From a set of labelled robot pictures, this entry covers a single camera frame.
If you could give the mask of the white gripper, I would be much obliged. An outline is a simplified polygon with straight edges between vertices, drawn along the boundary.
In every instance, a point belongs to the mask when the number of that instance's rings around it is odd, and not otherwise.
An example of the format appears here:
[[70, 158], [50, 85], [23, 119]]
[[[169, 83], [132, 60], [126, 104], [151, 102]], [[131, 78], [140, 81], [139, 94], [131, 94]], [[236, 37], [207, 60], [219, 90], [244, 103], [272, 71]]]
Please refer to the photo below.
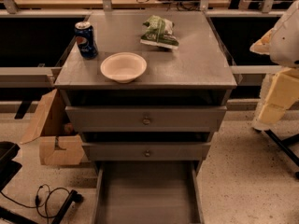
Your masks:
[[264, 104], [259, 106], [257, 120], [264, 124], [275, 124], [298, 100], [299, 70], [285, 68], [274, 75]]

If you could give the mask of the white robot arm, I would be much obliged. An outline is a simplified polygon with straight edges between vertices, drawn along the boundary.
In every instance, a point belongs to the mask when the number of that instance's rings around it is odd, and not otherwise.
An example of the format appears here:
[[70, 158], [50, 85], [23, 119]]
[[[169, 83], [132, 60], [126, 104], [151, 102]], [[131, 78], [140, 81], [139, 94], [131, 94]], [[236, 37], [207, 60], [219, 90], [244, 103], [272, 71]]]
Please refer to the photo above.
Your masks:
[[264, 78], [252, 122], [254, 129], [268, 130], [299, 100], [299, 1], [293, 2], [249, 50], [268, 55], [273, 63], [282, 66], [279, 72]]

